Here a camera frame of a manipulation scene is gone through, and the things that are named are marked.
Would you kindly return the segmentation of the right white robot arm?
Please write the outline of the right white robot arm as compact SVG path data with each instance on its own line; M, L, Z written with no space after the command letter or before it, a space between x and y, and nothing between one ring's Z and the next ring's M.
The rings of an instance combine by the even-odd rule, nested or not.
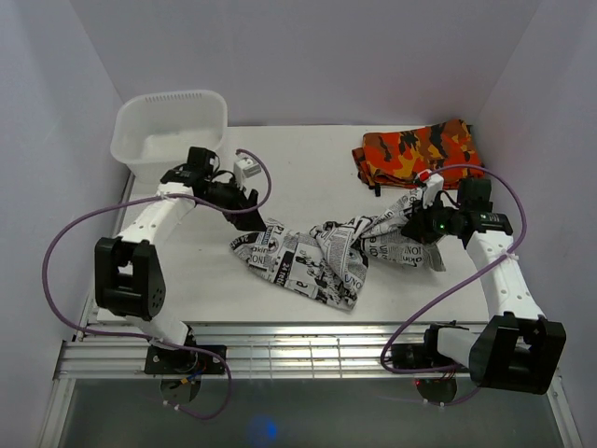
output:
M443 183L439 174L422 175L423 196L402 234L418 243L458 238L480 274L490 320L480 334L455 323L432 325L423 339L423 364L442 371L455 362L478 386L543 395L566 342L564 327L535 303L512 251L510 222L493 211L490 180L463 180L453 206L440 198Z

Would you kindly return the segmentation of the newspaper print trousers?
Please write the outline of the newspaper print trousers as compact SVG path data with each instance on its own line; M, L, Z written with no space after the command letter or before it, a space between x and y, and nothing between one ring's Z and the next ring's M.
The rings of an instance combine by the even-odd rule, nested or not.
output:
M230 243L249 271L267 282L327 306L351 311L362 289L370 258L435 272L446 270L436 244L401 234L423 193L412 189L377 216L326 221L307 232L269 219Z

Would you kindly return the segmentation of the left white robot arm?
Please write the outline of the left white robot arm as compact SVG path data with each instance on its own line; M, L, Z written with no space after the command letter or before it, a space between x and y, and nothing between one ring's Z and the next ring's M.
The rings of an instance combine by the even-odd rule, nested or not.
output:
M258 212L264 203L247 179L268 171L253 154L239 149L229 170L220 176L215 152L191 147L187 160L169 169L160 179L154 196L117 236L101 238L94 247L94 296L99 308L123 317L141 330L150 343L166 350L166 362L177 372L191 371L198 351L189 344L190 327L166 308L167 287L159 260L159 248L176 226L196 206L219 211L239 231L262 231Z

